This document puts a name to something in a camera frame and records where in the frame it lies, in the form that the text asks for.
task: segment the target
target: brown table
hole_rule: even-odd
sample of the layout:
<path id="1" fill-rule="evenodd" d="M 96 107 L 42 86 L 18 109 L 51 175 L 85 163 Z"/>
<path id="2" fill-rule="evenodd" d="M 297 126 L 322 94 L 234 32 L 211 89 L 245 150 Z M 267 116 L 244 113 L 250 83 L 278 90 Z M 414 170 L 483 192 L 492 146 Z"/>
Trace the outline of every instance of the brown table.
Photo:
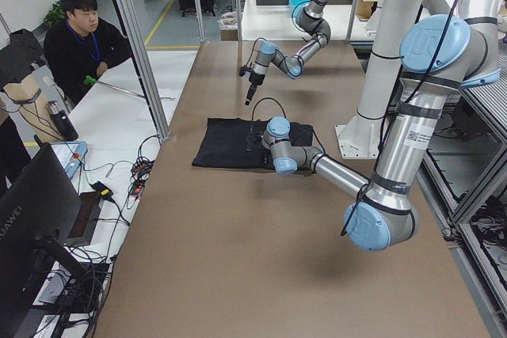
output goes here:
<path id="1" fill-rule="evenodd" d="M 299 42 L 280 46 L 292 54 Z M 367 253 L 339 237 L 353 201 L 321 177 L 193 168 L 208 117 L 249 119 L 275 97 L 339 158 L 334 124 L 354 114 L 364 80 L 334 41 L 297 81 L 270 68 L 250 107 L 237 77 L 251 44 L 206 43 L 120 252 L 97 337 L 295 338 L 488 336 L 421 190 L 421 228 Z M 256 119 L 279 115 L 272 102 Z M 347 161 L 369 174 L 371 161 Z"/>

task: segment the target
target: person in background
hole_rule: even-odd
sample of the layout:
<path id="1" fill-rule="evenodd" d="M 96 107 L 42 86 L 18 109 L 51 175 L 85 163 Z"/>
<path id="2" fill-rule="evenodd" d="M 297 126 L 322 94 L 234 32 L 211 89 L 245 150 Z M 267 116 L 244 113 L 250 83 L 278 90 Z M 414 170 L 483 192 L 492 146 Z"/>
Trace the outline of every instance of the person in background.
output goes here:
<path id="1" fill-rule="evenodd" d="M 6 177 L 12 184 L 30 160 L 16 124 L 0 99 L 0 197 L 7 191 Z"/>
<path id="2" fill-rule="evenodd" d="M 120 31 L 100 19 L 97 0 L 62 0 L 66 19 L 48 30 L 44 56 L 56 84 L 77 104 L 90 89 L 87 75 L 99 79 L 111 67 L 130 57 Z"/>

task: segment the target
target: black monitor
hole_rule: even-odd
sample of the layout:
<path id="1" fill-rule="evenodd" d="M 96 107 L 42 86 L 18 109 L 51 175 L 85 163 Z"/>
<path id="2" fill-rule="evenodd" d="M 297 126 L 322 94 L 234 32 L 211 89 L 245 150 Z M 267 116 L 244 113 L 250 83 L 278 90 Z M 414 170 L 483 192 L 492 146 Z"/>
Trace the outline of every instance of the black monitor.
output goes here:
<path id="1" fill-rule="evenodd" d="M 0 198 L 0 336 L 15 336 L 55 261 L 88 270 L 65 248 L 81 200 L 49 144 Z"/>

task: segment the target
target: blue lanyard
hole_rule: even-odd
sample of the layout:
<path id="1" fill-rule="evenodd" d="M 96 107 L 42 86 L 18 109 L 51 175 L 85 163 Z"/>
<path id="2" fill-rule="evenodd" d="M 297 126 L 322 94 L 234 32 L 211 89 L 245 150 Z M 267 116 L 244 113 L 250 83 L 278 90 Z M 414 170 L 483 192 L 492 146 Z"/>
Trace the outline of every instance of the blue lanyard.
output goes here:
<path id="1" fill-rule="evenodd" d="M 101 51 L 100 49 L 98 48 L 98 42 L 97 42 L 97 37 L 95 37 L 95 35 L 92 33 L 92 38 L 93 38 L 93 44 L 95 45 L 95 55 L 89 51 L 88 49 L 86 49 L 85 47 L 85 44 L 83 43 L 83 40 L 80 36 L 78 36 L 78 34 L 72 29 L 72 27 L 69 25 L 69 21 L 68 20 L 65 20 L 65 25 L 67 26 L 67 29 L 72 33 L 72 36 L 74 36 L 74 38 L 78 41 L 79 45 L 81 45 L 83 48 L 85 48 L 85 50 L 88 52 L 88 54 L 91 56 L 91 58 L 95 61 L 95 63 L 98 65 L 99 63 L 102 62 L 102 57 L 101 57 Z"/>

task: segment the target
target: yellow floor line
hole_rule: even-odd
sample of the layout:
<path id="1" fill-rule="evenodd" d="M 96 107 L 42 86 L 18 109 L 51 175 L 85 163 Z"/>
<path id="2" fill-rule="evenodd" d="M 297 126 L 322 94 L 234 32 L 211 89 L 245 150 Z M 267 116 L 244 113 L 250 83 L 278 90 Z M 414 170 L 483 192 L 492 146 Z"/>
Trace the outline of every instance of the yellow floor line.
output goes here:
<path id="1" fill-rule="evenodd" d="M 200 45 L 168 45 L 168 46 L 150 46 L 146 47 L 147 51 L 157 51 L 157 50 L 166 50 L 166 49 L 199 49 Z"/>
<path id="2" fill-rule="evenodd" d="M 157 23 L 155 24 L 155 26 L 153 27 L 153 29 L 151 30 L 150 34 L 148 35 L 148 37 L 144 40 L 144 46 L 147 46 L 151 39 L 153 38 L 154 34 L 157 32 L 157 29 L 158 27 L 160 27 L 160 24 L 164 21 L 164 17 L 166 17 L 167 13 L 169 12 L 169 10 L 171 9 L 171 6 L 173 5 L 175 0 L 171 0 L 169 2 L 169 4 L 166 6 L 166 8 L 164 9 L 164 12 L 162 13 L 162 15 L 158 18 L 157 20 Z"/>

